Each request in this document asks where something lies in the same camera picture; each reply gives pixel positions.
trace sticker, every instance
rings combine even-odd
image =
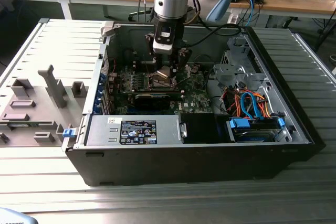
[[[107,118],[107,123],[121,124],[122,118]]]
[[[9,124],[9,127],[29,127],[28,124]]]
[[[157,144],[156,121],[121,121],[120,144]]]

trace motherboard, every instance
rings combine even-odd
[[[212,112],[204,79],[202,71],[181,71],[171,80],[158,73],[136,72],[125,66],[113,77],[114,114]]]

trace blue cable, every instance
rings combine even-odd
[[[248,18],[248,21],[245,26],[247,26],[250,23],[252,15],[253,15],[253,10],[254,10],[253,0],[250,0],[250,3],[251,3],[251,13],[250,13],[250,17]]]
[[[250,118],[250,119],[253,119],[253,116],[248,113],[245,108],[244,108],[244,98],[245,96],[247,95],[250,95],[250,97],[252,98],[252,102],[253,102],[253,109],[254,109],[254,112],[256,114],[256,116],[260,119],[260,120],[263,120],[264,117],[262,116],[261,112],[258,110],[258,105],[257,105],[257,99],[256,97],[250,93],[250,92],[246,92],[244,93],[241,98],[240,98],[240,107],[242,108],[242,111]]]

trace warning label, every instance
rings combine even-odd
[[[120,144],[157,144],[156,121],[122,121]]]

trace floor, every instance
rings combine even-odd
[[[21,44],[35,27],[40,17],[63,18],[61,7],[57,3],[34,2],[34,1],[13,1],[14,12],[6,9],[0,13],[0,73],[6,68],[19,50]],[[103,9],[101,5],[72,4],[71,13],[74,19],[86,20],[104,20]],[[109,6],[108,12],[114,20],[127,21],[128,14],[136,12],[136,7],[129,6]],[[281,17],[273,17],[268,23],[268,27],[274,27],[281,24]],[[310,18],[299,18],[292,21],[289,28],[298,32],[303,39],[313,46],[319,34],[317,30],[320,27]],[[336,34],[330,36],[318,51],[318,56],[323,60],[329,69],[334,66],[330,62],[331,54],[336,54]]]

